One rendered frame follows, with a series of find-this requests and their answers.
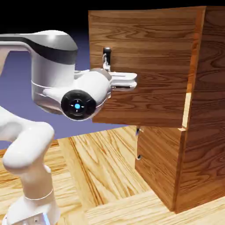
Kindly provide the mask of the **brown wooden cabinet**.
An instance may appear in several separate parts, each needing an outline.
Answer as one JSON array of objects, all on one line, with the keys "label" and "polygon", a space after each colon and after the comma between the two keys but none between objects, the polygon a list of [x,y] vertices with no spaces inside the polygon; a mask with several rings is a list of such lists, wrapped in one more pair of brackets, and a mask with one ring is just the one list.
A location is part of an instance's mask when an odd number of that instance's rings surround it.
[{"label": "brown wooden cabinet", "polygon": [[204,6],[174,211],[225,196],[225,4]]}]

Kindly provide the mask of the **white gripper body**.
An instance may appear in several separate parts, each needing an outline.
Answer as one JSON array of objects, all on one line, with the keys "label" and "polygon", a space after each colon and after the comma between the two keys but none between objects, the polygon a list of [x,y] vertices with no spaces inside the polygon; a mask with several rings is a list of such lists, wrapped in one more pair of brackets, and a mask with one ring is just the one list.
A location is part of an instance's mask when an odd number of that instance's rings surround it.
[{"label": "white gripper body", "polygon": [[111,88],[114,91],[132,91],[137,86],[136,73],[110,72]]}]

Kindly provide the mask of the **small wooden cabinet door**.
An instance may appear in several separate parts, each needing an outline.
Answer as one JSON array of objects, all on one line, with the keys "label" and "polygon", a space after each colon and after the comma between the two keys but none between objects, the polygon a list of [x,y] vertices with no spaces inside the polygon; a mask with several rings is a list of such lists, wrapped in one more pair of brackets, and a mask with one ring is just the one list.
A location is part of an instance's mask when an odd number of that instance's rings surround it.
[{"label": "small wooden cabinet door", "polygon": [[165,206],[174,211],[185,142],[185,128],[141,126],[135,169]]}]

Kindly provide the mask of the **large wooden cabinet door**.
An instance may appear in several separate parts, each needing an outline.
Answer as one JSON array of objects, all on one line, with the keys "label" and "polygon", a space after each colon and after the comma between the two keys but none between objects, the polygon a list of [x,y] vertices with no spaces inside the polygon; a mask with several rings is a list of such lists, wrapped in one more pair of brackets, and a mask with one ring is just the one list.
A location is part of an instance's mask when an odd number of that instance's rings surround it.
[{"label": "large wooden cabinet door", "polygon": [[180,128],[192,47],[203,7],[89,11],[90,64],[102,66],[111,49],[111,70],[137,74],[133,91],[114,91],[95,123]]}]

